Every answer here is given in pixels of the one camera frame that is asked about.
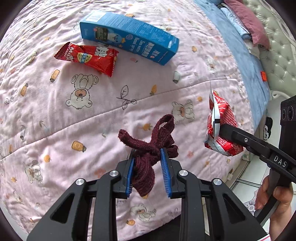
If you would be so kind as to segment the tufted grey headboard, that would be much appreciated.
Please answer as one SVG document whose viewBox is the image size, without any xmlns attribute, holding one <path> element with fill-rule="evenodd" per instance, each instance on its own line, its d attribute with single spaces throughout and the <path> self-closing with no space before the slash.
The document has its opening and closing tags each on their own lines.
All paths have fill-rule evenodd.
<svg viewBox="0 0 296 241">
<path fill-rule="evenodd" d="M 283 14 L 268 1 L 243 1 L 261 21 L 270 48 L 260 48 L 260 60 L 272 91 L 295 95 L 295 37 Z"/>
</svg>

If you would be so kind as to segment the folded blue blanket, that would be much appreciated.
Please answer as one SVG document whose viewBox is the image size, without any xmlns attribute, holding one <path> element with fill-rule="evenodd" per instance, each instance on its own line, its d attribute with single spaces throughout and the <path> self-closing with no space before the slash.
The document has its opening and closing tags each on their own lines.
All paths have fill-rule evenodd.
<svg viewBox="0 0 296 241">
<path fill-rule="evenodd" d="M 215 4 L 215 6 L 217 6 L 222 11 L 222 13 L 224 13 L 226 18 L 229 20 L 231 25 L 233 25 L 236 31 L 240 34 L 240 37 L 243 40 L 244 39 L 252 40 L 252 36 L 250 32 L 247 30 L 247 28 L 245 27 L 245 25 L 243 24 L 243 22 L 240 20 L 240 18 L 238 18 L 236 13 L 234 13 L 234 11 L 230 9 L 230 7 L 227 6 L 227 4 L 224 3 L 224 1 L 213 0 L 210 2 Z"/>
</svg>

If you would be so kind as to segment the blue bed sheet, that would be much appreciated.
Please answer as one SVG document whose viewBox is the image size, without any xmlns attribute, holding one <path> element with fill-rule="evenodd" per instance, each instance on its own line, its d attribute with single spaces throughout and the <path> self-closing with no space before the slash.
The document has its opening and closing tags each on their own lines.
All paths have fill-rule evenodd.
<svg viewBox="0 0 296 241">
<path fill-rule="evenodd" d="M 249 100 L 253 129 L 256 130 L 270 100 L 268 83 L 262 81 L 260 74 L 263 70 L 262 64 L 257 57 L 249 53 L 239 33 L 214 3 L 210 1 L 194 1 L 194 3 L 219 30 L 237 63 Z"/>
</svg>

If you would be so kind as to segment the red snack bag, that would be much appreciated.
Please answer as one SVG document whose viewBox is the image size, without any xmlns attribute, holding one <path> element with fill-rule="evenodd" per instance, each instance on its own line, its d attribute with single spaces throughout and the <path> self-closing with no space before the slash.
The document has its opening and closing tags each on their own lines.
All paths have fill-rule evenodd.
<svg viewBox="0 0 296 241">
<path fill-rule="evenodd" d="M 209 94 L 210 114 L 207 120 L 207 130 L 204 146 L 224 156 L 235 156 L 243 152 L 243 147 L 220 137 L 220 129 L 224 124 L 238 127 L 237 121 L 229 103 L 218 95 L 215 90 Z"/>
</svg>

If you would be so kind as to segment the blue cardboard box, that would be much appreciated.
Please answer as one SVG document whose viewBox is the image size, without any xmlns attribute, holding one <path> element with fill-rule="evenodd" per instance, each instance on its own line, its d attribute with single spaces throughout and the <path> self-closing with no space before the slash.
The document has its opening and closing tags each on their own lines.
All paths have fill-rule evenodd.
<svg viewBox="0 0 296 241">
<path fill-rule="evenodd" d="M 140 20 L 106 11 L 93 11 L 80 22 L 81 37 L 137 54 L 165 65 L 176 54 L 179 39 Z"/>
</svg>

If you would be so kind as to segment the maroon pillow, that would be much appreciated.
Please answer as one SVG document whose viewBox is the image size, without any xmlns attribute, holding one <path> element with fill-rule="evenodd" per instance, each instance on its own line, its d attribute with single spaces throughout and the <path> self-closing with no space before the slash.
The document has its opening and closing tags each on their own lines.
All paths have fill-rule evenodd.
<svg viewBox="0 0 296 241">
<path fill-rule="evenodd" d="M 252 36 L 253 44 L 270 48 L 270 42 L 265 28 L 253 11 L 245 6 L 242 1 L 225 0 L 224 3 L 240 18 Z"/>
</svg>

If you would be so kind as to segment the pink bear quilt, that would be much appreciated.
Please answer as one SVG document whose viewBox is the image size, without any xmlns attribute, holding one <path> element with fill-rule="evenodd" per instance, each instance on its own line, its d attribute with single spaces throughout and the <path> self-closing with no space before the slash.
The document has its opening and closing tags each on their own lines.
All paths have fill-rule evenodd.
<svg viewBox="0 0 296 241">
<path fill-rule="evenodd" d="M 120 51 L 112 77 L 56 60 L 68 41 L 82 44 L 78 23 L 92 11 L 133 16 L 179 38 L 161 66 Z M 253 132 L 237 63 L 219 30 L 193 1 L 32 1 L 1 41 L 1 199 L 25 232 L 77 178 L 115 168 L 130 149 L 120 129 L 149 141 L 172 114 L 181 165 L 199 178 L 224 178 L 239 157 L 204 146 L 209 93 L 215 90 L 238 126 Z"/>
</svg>

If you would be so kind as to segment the dark red sock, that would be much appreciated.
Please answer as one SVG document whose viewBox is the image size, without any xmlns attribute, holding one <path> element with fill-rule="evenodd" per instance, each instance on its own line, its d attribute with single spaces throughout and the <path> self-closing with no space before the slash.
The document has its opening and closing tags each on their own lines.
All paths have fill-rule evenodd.
<svg viewBox="0 0 296 241">
<path fill-rule="evenodd" d="M 174 128 L 173 115 L 166 114 L 153 128 L 150 142 L 135 139 L 126 130 L 119 130 L 120 141 L 135 149 L 132 185 L 141 197 L 149 194 L 154 186 L 155 172 L 152 166 L 161 160 L 161 149 L 166 149 L 169 158 L 179 155 L 178 146 L 171 136 Z"/>
</svg>

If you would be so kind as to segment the red milk candy wrapper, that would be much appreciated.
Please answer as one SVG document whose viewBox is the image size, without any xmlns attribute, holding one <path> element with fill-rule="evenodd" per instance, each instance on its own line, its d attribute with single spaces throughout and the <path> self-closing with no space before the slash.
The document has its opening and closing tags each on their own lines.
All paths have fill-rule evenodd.
<svg viewBox="0 0 296 241">
<path fill-rule="evenodd" d="M 67 42 L 54 55 L 55 59 L 81 63 L 111 77 L 119 52 L 104 46 L 77 45 Z"/>
</svg>

